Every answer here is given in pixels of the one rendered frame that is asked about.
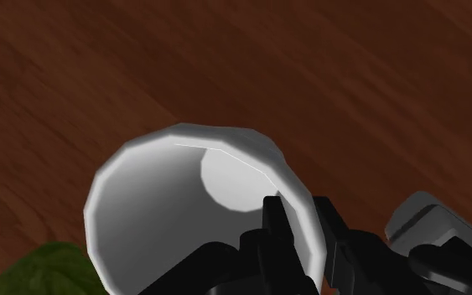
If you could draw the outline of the white mug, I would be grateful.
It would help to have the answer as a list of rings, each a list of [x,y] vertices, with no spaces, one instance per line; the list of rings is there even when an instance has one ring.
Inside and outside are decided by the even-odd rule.
[[[316,197],[277,145],[247,128],[180,123],[126,142],[94,177],[88,254],[109,295],[138,295],[207,242],[238,248],[241,234],[262,227],[267,196],[281,198],[321,295],[330,285]]]

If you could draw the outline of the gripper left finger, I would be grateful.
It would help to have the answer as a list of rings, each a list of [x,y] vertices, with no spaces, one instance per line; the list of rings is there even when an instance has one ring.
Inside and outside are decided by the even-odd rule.
[[[138,295],[319,295],[294,247],[281,198],[263,199],[262,227],[235,248],[207,242]]]

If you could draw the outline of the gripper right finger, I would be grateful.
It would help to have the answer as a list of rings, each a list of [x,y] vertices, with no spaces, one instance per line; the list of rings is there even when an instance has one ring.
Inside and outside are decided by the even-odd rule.
[[[349,228],[329,198],[314,203],[338,295],[472,295],[472,226],[433,196],[409,197],[385,239]]]

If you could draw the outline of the green leafy thing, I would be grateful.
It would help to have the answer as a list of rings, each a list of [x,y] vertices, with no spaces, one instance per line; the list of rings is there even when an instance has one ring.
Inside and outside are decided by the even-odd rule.
[[[109,295],[77,245],[48,242],[0,275],[0,295]]]

